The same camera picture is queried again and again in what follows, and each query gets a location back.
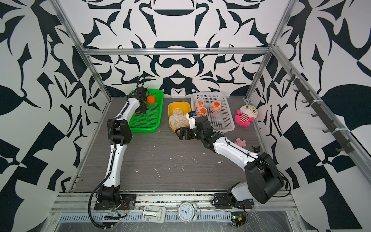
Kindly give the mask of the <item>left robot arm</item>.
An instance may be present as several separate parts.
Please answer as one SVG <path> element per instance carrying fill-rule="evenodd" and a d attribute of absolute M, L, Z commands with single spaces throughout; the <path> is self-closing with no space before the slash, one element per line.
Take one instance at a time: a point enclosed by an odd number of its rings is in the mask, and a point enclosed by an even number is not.
<path fill-rule="evenodd" d="M 107 207 L 117 207 L 120 197 L 120 172 L 122 160 L 128 144 L 132 140 L 129 122 L 135 114 L 147 111 L 148 90 L 137 87 L 133 93 L 125 97 L 125 104 L 120 112 L 107 121 L 110 157 L 106 177 L 98 186 L 98 200 Z"/>

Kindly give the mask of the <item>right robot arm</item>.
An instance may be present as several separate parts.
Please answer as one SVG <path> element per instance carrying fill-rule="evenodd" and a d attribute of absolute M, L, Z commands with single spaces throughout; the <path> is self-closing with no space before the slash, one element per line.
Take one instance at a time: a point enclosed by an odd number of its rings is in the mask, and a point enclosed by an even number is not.
<path fill-rule="evenodd" d="M 175 130 L 180 140 L 196 139 L 205 148 L 222 155 L 245 172 L 247 191 L 243 197 L 254 198 L 267 203 L 284 186 L 283 174 L 277 169 L 268 153 L 255 153 L 241 148 L 230 141 L 224 133 L 214 129 L 205 117 L 193 117 L 188 127 Z"/>

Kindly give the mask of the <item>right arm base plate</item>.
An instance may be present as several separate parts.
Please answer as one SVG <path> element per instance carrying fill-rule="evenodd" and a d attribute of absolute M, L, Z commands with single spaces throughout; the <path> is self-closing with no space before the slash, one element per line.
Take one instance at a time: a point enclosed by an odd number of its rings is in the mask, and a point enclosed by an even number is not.
<path fill-rule="evenodd" d="M 252 209 L 253 199 L 238 202 L 231 193 L 215 193 L 211 205 L 216 209 Z"/>

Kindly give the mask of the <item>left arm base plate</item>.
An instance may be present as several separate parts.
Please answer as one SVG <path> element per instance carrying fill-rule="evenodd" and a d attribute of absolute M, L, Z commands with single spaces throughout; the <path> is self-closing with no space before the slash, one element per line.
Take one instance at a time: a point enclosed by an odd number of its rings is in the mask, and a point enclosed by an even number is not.
<path fill-rule="evenodd" d="M 136 205 L 136 197 L 136 194 L 120 194 L 118 199 L 105 200 L 103 197 L 97 196 L 94 210 L 110 210 L 113 207 L 116 210 L 130 210 Z"/>

